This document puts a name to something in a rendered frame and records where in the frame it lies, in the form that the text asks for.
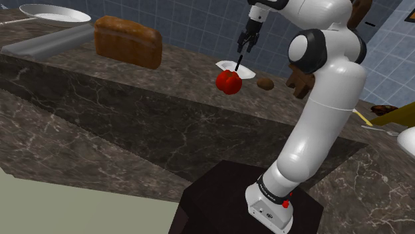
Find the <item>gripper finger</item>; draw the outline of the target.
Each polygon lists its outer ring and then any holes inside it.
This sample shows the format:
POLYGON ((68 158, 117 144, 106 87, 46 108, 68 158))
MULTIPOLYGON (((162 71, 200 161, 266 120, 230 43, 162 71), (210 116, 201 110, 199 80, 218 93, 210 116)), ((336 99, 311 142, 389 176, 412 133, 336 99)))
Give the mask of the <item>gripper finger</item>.
POLYGON ((259 34, 251 35, 247 40, 247 49, 246 52, 250 53, 252 48, 257 44, 259 34))
POLYGON ((237 40, 237 52, 241 53, 245 44, 249 41, 249 34, 246 33, 245 31, 242 31, 238 40, 237 40))

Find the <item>white shallow dish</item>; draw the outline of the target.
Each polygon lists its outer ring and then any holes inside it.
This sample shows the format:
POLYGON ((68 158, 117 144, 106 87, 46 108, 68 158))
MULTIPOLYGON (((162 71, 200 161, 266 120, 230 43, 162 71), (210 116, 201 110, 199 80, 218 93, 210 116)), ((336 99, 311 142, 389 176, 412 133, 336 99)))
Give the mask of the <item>white shallow dish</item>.
POLYGON ((215 65, 222 70, 230 70, 236 72, 242 80, 254 78, 256 75, 252 70, 241 64, 238 66, 238 69, 235 70, 237 63, 230 60, 221 60, 217 62, 215 65))

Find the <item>red bell pepper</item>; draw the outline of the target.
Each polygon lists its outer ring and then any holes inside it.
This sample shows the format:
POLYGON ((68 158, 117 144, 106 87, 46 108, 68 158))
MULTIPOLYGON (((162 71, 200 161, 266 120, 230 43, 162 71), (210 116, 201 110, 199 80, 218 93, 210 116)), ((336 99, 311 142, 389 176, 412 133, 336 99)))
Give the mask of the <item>red bell pepper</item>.
POLYGON ((242 87, 242 79, 239 75, 230 70, 223 70, 216 78, 215 85, 227 95, 236 94, 242 87))

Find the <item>brown potato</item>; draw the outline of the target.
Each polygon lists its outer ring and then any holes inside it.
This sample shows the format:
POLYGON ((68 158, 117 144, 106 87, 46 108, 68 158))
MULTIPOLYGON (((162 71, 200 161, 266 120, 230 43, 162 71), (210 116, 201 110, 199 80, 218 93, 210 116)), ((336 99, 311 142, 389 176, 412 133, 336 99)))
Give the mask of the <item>brown potato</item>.
POLYGON ((263 90, 272 90, 275 85, 270 78, 259 78, 257 80, 257 86, 263 90))

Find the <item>brown wooden object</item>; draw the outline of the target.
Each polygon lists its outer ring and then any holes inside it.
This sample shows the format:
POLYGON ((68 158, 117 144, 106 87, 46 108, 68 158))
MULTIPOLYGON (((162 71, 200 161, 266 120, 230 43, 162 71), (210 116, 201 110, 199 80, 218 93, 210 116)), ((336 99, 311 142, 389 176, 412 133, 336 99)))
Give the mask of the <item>brown wooden object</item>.
MULTIPOLYGON (((366 14, 369 12, 372 5, 372 0, 350 0, 352 2, 352 13, 348 20, 347 27, 356 32, 358 24, 363 20, 366 14)), ((304 99, 304 97, 312 90, 315 77, 313 74, 304 74, 295 65, 289 64, 288 67, 292 70, 292 73, 286 85, 289 88, 293 88, 293 95, 298 99, 304 99)))

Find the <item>brown bread loaf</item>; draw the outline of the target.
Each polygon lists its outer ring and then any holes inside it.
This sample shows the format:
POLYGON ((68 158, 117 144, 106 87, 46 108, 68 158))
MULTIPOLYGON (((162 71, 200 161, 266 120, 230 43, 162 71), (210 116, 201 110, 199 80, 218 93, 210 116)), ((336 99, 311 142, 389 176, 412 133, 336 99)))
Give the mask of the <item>brown bread loaf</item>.
POLYGON ((157 69, 162 62, 162 36, 140 23, 113 16, 95 21, 96 53, 110 59, 157 69))

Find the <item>dark brown flat object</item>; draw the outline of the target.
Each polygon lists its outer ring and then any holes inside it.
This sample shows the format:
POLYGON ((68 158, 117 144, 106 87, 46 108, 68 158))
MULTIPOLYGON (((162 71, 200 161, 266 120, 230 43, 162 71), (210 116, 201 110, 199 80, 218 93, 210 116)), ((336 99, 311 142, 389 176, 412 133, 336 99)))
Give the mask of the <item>dark brown flat object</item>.
POLYGON ((397 109, 398 107, 391 106, 391 105, 375 105, 370 108, 371 112, 376 114, 377 116, 383 116, 397 109))

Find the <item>silver fork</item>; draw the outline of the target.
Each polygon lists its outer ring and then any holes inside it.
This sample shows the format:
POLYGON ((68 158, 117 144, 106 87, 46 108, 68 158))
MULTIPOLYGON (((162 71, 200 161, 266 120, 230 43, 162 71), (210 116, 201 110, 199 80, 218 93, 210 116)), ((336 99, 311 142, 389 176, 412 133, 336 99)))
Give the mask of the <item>silver fork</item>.
POLYGON ((387 130, 383 130, 383 129, 380 129, 380 128, 373 128, 373 127, 370 127, 370 126, 361 126, 362 128, 365 128, 365 129, 369 129, 369 130, 376 130, 376 131, 380 131, 380 132, 385 132, 385 133, 387 133, 389 136, 398 136, 400 133, 398 133, 398 132, 393 132, 393 131, 387 131, 387 130))

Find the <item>dark robot stand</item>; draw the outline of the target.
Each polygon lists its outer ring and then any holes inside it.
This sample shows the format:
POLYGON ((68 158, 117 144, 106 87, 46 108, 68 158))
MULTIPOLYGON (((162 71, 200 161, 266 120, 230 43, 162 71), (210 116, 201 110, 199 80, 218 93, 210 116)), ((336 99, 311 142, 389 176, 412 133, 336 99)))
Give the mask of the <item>dark robot stand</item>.
POLYGON ((221 161, 184 190, 168 234, 274 234, 245 201, 246 188, 264 171, 221 161))

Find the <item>olive yellow box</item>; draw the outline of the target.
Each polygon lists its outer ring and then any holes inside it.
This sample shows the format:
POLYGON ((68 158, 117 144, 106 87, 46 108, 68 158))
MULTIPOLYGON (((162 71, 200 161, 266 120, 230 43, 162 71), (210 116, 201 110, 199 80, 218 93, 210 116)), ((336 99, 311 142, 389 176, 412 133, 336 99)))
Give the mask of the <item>olive yellow box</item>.
POLYGON ((370 121, 374 125, 383 126, 395 123, 408 128, 415 126, 415 102, 407 104, 383 116, 377 116, 370 121))

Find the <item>white rounded object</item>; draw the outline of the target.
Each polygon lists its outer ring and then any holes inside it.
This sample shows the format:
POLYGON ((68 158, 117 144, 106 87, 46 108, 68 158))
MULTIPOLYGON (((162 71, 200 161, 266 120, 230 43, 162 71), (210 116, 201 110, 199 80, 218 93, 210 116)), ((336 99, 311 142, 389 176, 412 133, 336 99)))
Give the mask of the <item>white rounded object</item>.
POLYGON ((401 149, 415 160, 415 126, 399 133, 397 142, 401 149))

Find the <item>white frying pan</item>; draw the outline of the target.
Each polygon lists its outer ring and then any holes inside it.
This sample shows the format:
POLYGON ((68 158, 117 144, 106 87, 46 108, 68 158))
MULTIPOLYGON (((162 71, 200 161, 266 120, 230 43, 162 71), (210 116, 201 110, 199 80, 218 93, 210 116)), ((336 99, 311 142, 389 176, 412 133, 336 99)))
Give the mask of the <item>white frying pan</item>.
POLYGON ((37 22, 55 27, 71 28, 91 21, 91 17, 86 13, 56 5, 24 4, 19 7, 19 10, 27 16, 26 19, 0 22, 0 27, 37 22))

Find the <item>grey long tray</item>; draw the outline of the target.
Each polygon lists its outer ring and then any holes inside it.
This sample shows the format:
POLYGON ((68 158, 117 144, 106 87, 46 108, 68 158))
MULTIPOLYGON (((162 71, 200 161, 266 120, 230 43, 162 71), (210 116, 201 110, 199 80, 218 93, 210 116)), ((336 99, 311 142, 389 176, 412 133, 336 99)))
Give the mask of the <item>grey long tray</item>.
POLYGON ((1 53, 45 60, 94 39, 94 27, 84 24, 2 47, 1 53))

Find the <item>yellow handled utensil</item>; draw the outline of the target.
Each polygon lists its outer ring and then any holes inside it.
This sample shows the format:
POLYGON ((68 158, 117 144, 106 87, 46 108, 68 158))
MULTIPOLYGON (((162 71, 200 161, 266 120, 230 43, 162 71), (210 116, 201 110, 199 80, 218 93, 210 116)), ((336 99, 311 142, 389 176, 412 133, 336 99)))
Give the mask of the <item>yellow handled utensil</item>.
POLYGON ((356 115, 358 115, 359 116, 359 118, 361 118, 363 121, 364 121, 364 123, 367 125, 367 126, 370 126, 370 127, 372 127, 373 126, 373 124, 368 120, 368 119, 366 119, 359 111, 357 111, 355 108, 354 109, 352 109, 352 112, 354 113, 354 114, 356 114, 356 115))

